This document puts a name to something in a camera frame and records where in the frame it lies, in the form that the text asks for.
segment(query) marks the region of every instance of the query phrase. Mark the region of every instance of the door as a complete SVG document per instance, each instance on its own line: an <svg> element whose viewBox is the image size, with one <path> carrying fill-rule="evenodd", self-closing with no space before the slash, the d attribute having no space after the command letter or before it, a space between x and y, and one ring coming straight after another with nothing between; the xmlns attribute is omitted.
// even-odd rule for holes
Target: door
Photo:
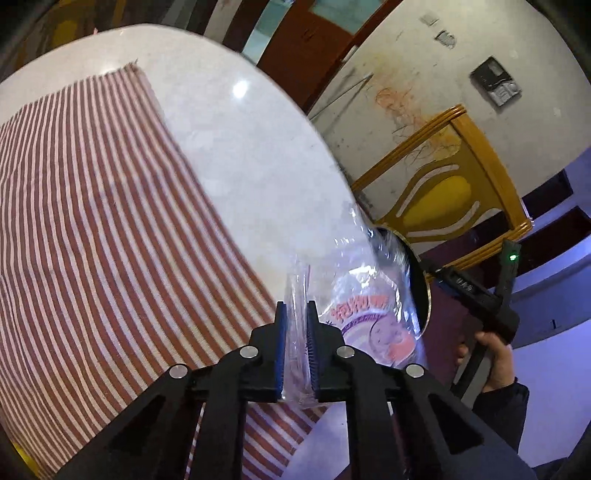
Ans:
<svg viewBox="0 0 591 480"><path fill-rule="evenodd" d="M295 0L257 66L308 112L349 50L360 45L400 2Z"/></svg>

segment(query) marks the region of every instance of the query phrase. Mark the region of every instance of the door glass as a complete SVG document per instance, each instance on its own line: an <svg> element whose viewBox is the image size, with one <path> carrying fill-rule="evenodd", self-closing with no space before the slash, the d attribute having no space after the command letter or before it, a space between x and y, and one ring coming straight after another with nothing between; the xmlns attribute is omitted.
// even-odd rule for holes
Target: door glass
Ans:
<svg viewBox="0 0 591 480"><path fill-rule="evenodd" d="M316 0L310 11L355 35L383 0Z"/></svg>
<svg viewBox="0 0 591 480"><path fill-rule="evenodd" d="M261 59L269 40L293 2L294 0L269 0L269 3L267 3L258 22L256 22L255 29L242 49L242 54L255 65Z"/></svg>

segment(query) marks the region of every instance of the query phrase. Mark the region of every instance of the red and white striped fabric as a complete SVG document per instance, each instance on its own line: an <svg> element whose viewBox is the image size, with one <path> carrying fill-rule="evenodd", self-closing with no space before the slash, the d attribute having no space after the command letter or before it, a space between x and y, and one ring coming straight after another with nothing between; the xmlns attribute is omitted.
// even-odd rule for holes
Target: red and white striped fabric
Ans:
<svg viewBox="0 0 591 480"><path fill-rule="evenodd" d="M43 478L170 365L272 320L133 65L0 127L0 213L1 420ZM279 478L321 414L251 406L243 477Z"/></svg>

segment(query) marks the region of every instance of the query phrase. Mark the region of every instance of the clear plastic bag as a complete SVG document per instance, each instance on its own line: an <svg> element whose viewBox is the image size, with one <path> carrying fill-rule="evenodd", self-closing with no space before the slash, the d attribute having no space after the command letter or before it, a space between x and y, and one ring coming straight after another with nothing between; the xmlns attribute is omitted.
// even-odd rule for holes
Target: clear plastic bag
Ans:
<svg viewBox="0 0 591 480"><path fill-rule="evenodd" d="M284 400L303 407L317 404L306 355L308 300L316 302L321 322L338 327L347 345L377 363L426 366L404 247L395 234L369 227L356 205L345 215L356 227L353 235L335 239L335 249L323 258L296 261L288 278Z"/></svg>

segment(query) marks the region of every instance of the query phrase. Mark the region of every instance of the person's arm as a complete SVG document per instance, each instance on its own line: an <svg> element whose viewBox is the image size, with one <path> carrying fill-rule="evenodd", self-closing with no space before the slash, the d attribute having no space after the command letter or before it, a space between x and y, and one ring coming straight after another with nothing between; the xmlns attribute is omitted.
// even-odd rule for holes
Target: person's arm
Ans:
<svg viewBox="0 0 591 480"><path fill-rule="evenodd" d="M478 332L476 340L493 354L491 372L482 393L476 397L472 411L515 451L519 449L525 424L530 391L517 383L513 351L494 333ZM458 349L458 364L467 355L466 345Z"/></svg>

